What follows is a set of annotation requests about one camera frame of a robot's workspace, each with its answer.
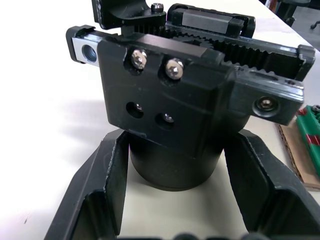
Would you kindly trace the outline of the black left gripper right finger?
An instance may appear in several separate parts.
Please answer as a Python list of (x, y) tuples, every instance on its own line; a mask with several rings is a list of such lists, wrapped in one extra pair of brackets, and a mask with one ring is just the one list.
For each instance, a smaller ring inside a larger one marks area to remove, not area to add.
[(225, 160), (237, 205), (250, 233), (268, 240), (318, 240), (320, 206), (298, 177), (248, 130), (231, 137)]

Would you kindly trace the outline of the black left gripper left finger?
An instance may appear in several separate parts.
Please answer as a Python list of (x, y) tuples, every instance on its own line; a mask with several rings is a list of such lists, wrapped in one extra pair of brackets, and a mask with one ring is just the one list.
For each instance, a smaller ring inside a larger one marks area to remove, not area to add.
[(128, 160), (127, 133), (108, 133), (73, 176), (45, 239), (115, 240), (123, 219)]

